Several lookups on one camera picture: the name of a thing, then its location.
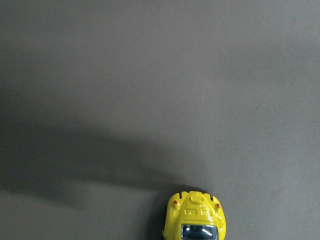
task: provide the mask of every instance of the gray surface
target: gray surface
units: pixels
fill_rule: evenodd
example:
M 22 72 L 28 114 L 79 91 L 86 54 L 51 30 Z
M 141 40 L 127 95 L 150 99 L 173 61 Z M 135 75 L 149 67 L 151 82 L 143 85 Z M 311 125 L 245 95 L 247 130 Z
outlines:
M 161 239 L 182 184 L 318 239 L 319 1 L 45 2 L 0 3 L 0 239 Z

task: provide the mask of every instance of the yellow toy car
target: yellow toy car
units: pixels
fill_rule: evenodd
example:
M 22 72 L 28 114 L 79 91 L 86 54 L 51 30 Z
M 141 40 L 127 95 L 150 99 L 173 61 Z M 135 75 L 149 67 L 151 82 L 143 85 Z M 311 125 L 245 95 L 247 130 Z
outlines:
M 219 200 L 208 193 L 183 191 L 167 206 L 162 235 L 166 240 L 224 240 L 226 219 Z

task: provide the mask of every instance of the yellow car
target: yellow car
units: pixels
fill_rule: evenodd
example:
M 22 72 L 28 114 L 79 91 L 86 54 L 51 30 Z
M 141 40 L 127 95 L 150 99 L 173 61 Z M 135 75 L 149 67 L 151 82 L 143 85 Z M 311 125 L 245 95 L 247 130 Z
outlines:
M 225 214 L 216 197 L 183 191 L 170 198 L 162 231 L 166 240 L 224 240 L 226 230 Z

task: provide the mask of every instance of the yellow paint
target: yellow paint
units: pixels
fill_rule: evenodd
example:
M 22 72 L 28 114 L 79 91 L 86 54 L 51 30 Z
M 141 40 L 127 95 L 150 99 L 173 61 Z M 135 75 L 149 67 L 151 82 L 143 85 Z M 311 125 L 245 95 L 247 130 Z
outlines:
M 218 229 L 218 239 L 226 236 L 226 218 L 219 200 L 208 193 L 183 191 L 173 195 L 168 202 L 163 237 L 166 240 L 181 240 L 181 226 L 211 225 Z

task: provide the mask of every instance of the rear windshield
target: rear windshield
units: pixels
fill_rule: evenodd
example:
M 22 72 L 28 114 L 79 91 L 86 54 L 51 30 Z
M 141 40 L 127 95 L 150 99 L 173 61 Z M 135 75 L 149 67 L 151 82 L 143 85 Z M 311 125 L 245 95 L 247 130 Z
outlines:
M 182 225 L 181 238 L 183 240 L 218 240 L 216 226 L 210 225 Z

